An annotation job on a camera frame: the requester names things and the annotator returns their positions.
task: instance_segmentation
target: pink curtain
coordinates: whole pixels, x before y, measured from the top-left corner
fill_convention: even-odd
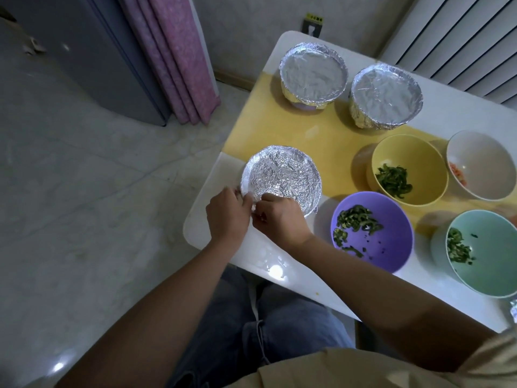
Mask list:
[[[180,123],[204,124],[221,103],[189,0],[120,0]]]

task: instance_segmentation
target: forearm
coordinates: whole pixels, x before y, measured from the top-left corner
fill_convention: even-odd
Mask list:
[[[454,371],[494,335],[433,295],[317,237],[290,253],[386,343],[418,366]]]
[[[233,249],[208,244],[122,316],[56,387],[164,386],[194,335]]]

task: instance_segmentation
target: person's right hand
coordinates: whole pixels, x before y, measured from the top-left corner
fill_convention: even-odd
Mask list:
[[[293,199],[265,193],[252,217],[253,226],[289,254],[314,236]]]

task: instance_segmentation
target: blue denim jeans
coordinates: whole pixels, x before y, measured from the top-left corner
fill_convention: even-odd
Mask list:
[[[219,388],[263,365],[312,354],[324,347],[352,347],[329,309],[265,281],[257,288],[255,318],[248,282],[228,266],[168,388]]]

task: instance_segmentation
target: person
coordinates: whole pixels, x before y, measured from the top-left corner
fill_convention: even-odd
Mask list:
[[[225,188],[206,208],[211,240],[122,316],[58,388],[515,387],[515,328],[496,335],[433,295],[311,233],[296,201]],[[350,348],[323,306],[227,268],[253,226],[314,271],[405,361]]]

